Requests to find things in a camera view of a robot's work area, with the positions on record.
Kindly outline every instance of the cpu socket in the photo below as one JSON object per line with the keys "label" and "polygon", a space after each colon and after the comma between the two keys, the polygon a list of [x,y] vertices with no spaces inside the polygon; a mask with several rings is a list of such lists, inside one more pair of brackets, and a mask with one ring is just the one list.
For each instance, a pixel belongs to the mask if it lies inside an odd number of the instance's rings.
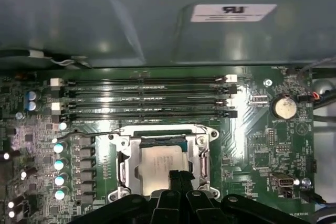
{"label": "cpu socket", "polygon": [[118,189],[108,195],[113,202],[129,194],[150,197],[169,188],[170,170],[188,170],[195,190],[210,192],[209,143],[219,132],[199,124],[130,125],[109,135],[117,149]]}

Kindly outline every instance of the green circuit board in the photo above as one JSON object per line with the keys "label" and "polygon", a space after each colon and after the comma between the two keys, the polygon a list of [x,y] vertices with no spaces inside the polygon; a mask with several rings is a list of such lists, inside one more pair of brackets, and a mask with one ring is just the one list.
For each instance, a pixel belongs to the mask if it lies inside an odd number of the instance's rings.
{"label": "green circuit board", "polygon": [[[225,81],[228,74],[237,81]],[[62,84],[51,87],[51,79]],[[311,84],[308,74],[305,82]],[[313,108],[292,67],[51,70],[9,73],[1,77],[0,87],[1,146],[22,154],[0,166],[6,174],[0,181],[4,223],[10,223],[8,201],[23,193],[35,196],[35,210],[25,215],[28,223],[68,223],[105,205],[117,188],[115,146],[106,136],[88,143],[95,152],[95,176],[92,191],[84,194],[78,139],[71,137],[60,154],[55,154],[52,139],[140,124],[201,124],[218,130],[220,136],[210,143],[210,181],[221,196],[240,194],[303,219],[314,212],[314,204],[299,197],[300,190],[314,187]],[[34,109],[28,107],[29,91],[38,96]],[[294,101],[294,116],[288,119],[276,115],[276,101],[282,98]],[[217,106],[228,100],[231,106]],[[55,103],[63,106],[60,114],[54,114]],[[280,113],[288,116],[291,109]],[[60,158],[69,162],[58,171],[54,162]],[[37,173],[20,180],[20,171],[32,166]],[[61,172],[69,175],[63,185],[68,191],[57,200],[54,179]],[[295,178],[290,197],[273,174]],[[303,179],[311,184],[303,185]]]}

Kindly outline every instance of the motherboard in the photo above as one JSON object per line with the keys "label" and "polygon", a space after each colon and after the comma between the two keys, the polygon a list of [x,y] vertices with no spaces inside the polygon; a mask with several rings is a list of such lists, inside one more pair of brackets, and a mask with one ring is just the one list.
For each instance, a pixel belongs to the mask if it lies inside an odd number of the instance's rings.
{"label": "motherboard", "polygon": [[[194,168],[196,189],[217,200],[243,195],[303,219],[314,212],[300,197],[314,188],[316,161],[313,100],[297,68],[16,72],[2,74],[0,89],[1,223],[68,223],[128,194],[150,195],[165,182],[153,185],[146,170],[189,169],[182,154],[190,136],[207,146]],[[121,151],[135,139],[141,171]],[[153,155],[154,164],[145,162]],[[137,189],[127,186],[132,178]]]}

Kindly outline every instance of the cable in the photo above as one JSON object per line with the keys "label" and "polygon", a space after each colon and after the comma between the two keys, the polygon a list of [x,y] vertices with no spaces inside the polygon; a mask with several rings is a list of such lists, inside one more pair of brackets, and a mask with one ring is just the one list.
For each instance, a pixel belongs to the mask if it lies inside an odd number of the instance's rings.
{"label": "cable", "polygon": [[336,215],[336,207],[324,207],[311,215],[311,222],[317,223],[318,219],[324,218],[329,215]]}
{"label": "cable", "polygon": [[39,50],[30,50],[30,49],[0,50],[0,58],[7,58],[7,57],[12,57],[12,56],[25,56],[25,57],[37,58],[37,59],[49,59],[52,63],[57,64],[62,67],[73,65],[80,69],[90,69],[91,68],[78,61],[69,59],[69,56],[62,55],[62,54],[55,54],[51,52],[43,52]]}
{"label": "cable", "polygon": [[318,222],[317,224],[333,224],[336,223],[336,215],[325,217]]}
{"label": "cable", "polygon": [[314,115],[314,121],[324,123],[336,123],[336,116]]}
{"label": "cable", "polygon": [[313,62],[313,63],[309,64],[309,65],[306,65],[305,67],[301,68],[300,71],[298,72],[298,75],[297,75],[298,82],[303,87],[305,87],[305,89],[307,91],[309,91],[311,94],[314,94],[314,91],[312,90],[312,88],[310,86],[308,86],[303,80],[304,72],[306,72],[307,70],[311,70],[312,68],[317,67],[319,65],[322,65],[324,63],[332,62],[332,61],[335,61],[335,60],[336,60],[336,56],[333,56],[333,57],[330,57],[330,58],[325,58],[325,59],[322,59],[322,60],[318,60],[316,62]]}

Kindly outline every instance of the sticker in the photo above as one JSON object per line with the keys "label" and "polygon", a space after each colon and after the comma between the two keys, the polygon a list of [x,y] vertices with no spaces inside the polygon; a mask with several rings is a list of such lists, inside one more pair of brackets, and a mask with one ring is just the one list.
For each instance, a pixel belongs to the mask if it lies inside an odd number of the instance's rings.
{"label": "sticker", "polygon": [[277,5],[196,5],[191,22],[257,22]]}

